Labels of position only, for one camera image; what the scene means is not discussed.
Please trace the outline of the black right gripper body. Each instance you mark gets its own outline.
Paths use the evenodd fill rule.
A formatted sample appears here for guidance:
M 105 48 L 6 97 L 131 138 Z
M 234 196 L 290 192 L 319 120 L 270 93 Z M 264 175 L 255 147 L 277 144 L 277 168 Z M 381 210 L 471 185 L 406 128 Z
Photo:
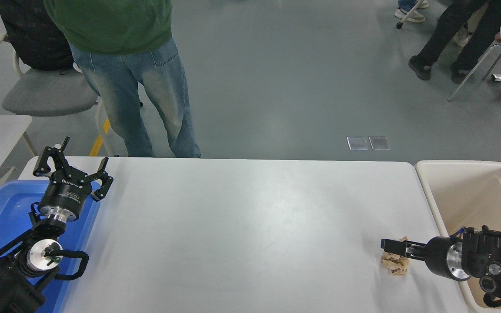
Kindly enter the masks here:
M 447 236 L 436 236 L 425 245 L 426 266 L 434 274 L 447 279 L 454 278 L 447 262 L 448 249 L 451 245 L 452 241 Z

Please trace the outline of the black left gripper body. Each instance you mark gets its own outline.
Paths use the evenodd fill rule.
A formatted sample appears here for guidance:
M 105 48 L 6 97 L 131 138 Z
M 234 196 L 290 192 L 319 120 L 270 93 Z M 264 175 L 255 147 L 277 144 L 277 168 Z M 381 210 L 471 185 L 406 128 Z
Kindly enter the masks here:
M 50 176 L 50 182 L 38 204 L 42 214 L 49 214 L 52 209 L 64 209 L 69 214 L 80 214 L 86 198 L 92 191 L 88 174 L 79 170 L 70 173 L 59 170 Z

